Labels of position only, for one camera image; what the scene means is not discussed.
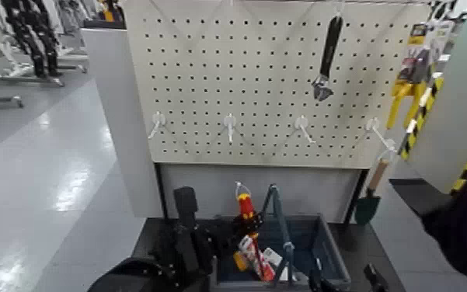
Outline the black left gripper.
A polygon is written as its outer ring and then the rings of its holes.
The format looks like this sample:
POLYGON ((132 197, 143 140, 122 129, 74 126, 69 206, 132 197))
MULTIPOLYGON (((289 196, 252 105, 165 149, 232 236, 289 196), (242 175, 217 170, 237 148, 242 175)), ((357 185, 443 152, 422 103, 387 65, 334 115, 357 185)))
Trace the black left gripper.
POLYGON ((264 216, 241 214, 230 220, 196 221, 193 226, 177 219, 161 221, 153 245, 153 257, 161 266, 172 270, 174 277, 207 275, 212 272, 213 258, 232 256, 239 243, 257 233, 264 216))

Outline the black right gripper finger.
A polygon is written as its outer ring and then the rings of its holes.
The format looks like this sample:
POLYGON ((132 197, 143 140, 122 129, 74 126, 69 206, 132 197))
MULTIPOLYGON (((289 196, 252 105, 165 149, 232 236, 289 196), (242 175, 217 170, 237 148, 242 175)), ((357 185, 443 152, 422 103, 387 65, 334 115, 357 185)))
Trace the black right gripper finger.
POLYGON ((371 292, 389 292, 389 284, 371 263, 364 267, 364 275, 371 285, 371 292))

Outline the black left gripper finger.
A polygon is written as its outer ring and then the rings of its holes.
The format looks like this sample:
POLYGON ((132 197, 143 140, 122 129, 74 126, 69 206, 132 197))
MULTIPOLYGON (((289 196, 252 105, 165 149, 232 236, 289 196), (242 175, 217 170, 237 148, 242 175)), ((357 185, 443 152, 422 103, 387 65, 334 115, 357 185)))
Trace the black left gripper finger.
POLYGON ((308 286, 312 292, 340 292, 340 289, 330 283, 320 270, 311 269, 308 275, 308 286))

